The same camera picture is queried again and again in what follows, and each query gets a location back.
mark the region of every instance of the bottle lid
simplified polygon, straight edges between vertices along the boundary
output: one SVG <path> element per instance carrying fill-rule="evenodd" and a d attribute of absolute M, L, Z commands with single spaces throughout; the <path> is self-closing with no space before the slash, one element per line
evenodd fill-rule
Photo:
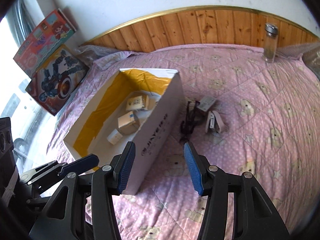
<path fill-rule="evenodd" d="M 266 26 L 264 28 L 268 33 L 272 33 L 275 35 L 278 35 L 278 27 L 271 23 L 266 23 Z"/>

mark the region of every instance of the pink bedspread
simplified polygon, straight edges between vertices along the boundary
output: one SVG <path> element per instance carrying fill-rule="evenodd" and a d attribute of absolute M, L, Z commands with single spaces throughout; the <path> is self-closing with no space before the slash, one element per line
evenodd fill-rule
<path fill-rule="evenodd" d="M 94 64 L 63 114 L 48 157 L 72 161 L 64 136 L 119 68 L 177 69 L 185 96 L 217 97 L 215 109 L 229 127 L 227 133 L 210 135 L 203 126 L 196 127 L 191 141 L 198 153 L 225 172 L 252 172 L 292 230 L 320 185 L 320 84 L 302 60 L 277 58 L 266 64 L 261 52 L 246 46 L 199 44 L 131 56 L 106 70 Z M 184 116 L 185 109 L 140 192 L 113 198 L 123 240 L 197 238 L 206 199 L 194 191 L 186 171 L 179 144 Z M 90 203 L 87 207 L 90 220 Z M 230 195 L 226 239 L 231 238 L 232 221 Z"/>

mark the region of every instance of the captain america toy box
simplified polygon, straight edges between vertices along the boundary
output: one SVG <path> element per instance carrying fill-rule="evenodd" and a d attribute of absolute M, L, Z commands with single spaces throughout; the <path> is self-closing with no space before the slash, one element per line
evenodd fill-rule
<path fill-rule="evenodd" d="M 62 45 L 32 75 L 26 91 L 49 113 L 56 115 L 88 69 Z"/>

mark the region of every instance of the wood panel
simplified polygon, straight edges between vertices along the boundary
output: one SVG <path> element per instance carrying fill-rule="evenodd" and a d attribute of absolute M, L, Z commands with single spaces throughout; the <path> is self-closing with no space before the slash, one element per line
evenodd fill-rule
<path fill-rule="evenodd" d="M 218 31 L 214 10 L 196 11 L 201 43 L 218 43 Z"/>
<path fill-rule="evenodd" d="M 278 26 L 279 47 L 319 41 L 301 26 L 275 15 L 244 8 L 201 7 L 132 21 L 86 44 L 143 52 L 197 43 L 263 47 L 266 22 Z"/>

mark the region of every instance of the open box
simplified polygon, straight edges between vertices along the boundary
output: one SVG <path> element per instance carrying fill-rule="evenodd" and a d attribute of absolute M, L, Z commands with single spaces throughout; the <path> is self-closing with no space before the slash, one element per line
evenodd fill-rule
<path fill-rule="evenodd" d="M 111 144 L 107 137 L 118 128 L 118 117 L 126 114 L 128 98 L 147 94 L 148 111 L 135 112 L 139 129 Z M 180 75 L 172 69 L 120 69 L 94 95 L 64 138 L 77 160 L 88 154 L 99 157 L 99 167 L 121 154 L 128 141 L 136 145 L 127 188 L 123 194 L 134 195 L 166 140 L 184 96 Z"/>

